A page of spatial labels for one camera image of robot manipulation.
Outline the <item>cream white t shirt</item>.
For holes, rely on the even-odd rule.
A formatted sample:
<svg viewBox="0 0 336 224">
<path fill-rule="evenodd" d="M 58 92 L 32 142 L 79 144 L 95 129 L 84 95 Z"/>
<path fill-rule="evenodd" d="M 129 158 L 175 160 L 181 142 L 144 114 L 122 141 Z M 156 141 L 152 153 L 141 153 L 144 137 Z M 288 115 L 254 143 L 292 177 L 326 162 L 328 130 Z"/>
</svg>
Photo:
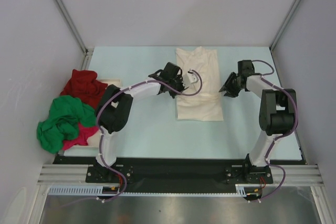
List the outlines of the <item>cream white t shirt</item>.
<svg viewBox="0 0 336 224">
<path fill-rule="evenodd" d="M 196 95 L 176 97 L 177 119 L 223 121 L 217 50 L 197 47 L 193 51 L 187 51 L 177 48 L 175 53 L 176 63 L 184 73 L 195 70 L 201 76 L 201 80 L 184 91 L 186 94 Z"/>
</svg>

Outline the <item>dark red t shirt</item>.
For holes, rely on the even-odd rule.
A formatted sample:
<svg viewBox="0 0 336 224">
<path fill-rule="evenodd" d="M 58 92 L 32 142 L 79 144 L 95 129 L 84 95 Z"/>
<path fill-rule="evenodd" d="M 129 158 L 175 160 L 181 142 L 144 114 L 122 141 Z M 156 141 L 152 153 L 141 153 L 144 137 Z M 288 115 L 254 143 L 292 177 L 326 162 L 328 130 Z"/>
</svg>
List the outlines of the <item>dark red t shirt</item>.
<svg viewBox="0 0 336 224">
<path fill-rule="evenodd" d="M 97 80 L 97 73 L 90 70 L 74 69 L 60 95 L 79 98 L 83 103 L 96 109 L 108 85 Z"/>
</svg>

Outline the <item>green t shirt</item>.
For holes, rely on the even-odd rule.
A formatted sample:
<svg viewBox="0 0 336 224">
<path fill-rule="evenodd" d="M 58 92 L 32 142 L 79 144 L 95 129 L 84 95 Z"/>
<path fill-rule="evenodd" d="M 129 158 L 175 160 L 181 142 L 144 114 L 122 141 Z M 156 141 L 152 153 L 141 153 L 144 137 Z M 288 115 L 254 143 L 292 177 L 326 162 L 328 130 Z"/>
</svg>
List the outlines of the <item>green t shirt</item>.
<svg viewBox="0 0 336 224">
<path fill-rule="evenodd" d="M 94 108 L 79 98 L 61 95 L 53 99 L 48 118 L 38 123 L 37 139 L 44 150 L 55 154 L 63 148 L 64 140 L 79 136 L 79 124 L 84 127 L 96 125 Z"/>
</svg>

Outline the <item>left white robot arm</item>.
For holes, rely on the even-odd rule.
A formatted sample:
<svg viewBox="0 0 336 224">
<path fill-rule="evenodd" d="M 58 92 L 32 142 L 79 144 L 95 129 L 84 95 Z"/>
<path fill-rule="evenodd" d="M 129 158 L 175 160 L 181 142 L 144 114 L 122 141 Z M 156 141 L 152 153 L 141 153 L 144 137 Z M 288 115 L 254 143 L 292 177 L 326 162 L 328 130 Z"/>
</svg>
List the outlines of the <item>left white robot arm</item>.
<svg viewBox="0 0 336 224">
<path fill-rule="evenodd" d="M 96 108 L 96 125 L 100 133 L 97 162 L 101 165 L 98 176 L 105 182 L 115 178 L 112 166 L 117 159 L 114 135 L 128 122 L 132 105 L 142 99 L 168 92 L 172 98 L 182 94 L 193 81 L 192 72 L 183 73 L 177 65 L 169 62 L 164 69 L 149 75 L 144 81 L 125 88 L 111 84 L 105 90 Z"/>
</svg>

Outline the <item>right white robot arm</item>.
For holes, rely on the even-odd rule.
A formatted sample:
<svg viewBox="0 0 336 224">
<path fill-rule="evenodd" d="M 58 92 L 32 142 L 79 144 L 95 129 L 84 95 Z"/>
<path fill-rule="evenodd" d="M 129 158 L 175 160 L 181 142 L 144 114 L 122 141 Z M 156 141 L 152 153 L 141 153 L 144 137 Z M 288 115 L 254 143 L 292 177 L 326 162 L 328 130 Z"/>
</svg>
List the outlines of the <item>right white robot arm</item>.
<svg viewBox="0 0 336 224">
<path fill-rule="evenodd" d="M 259 167 L 269 165 L 269 156 L 275 146 L 284 137 L 291 135 L 298 126 L 296 92 L 281 88 L 262 74 L 255 71 L 253 60 L 241 60 L 237 63 L 237 72 L 232 72 L 219 90 L 225 97 L 236 98 L 244 90 L 260 98 L 259 126 L 261 132 L 257 143 L 247 155 L 248 166 L 242 169 L 243 179 L 254 183 L 261 177 Z"/>
</svg>

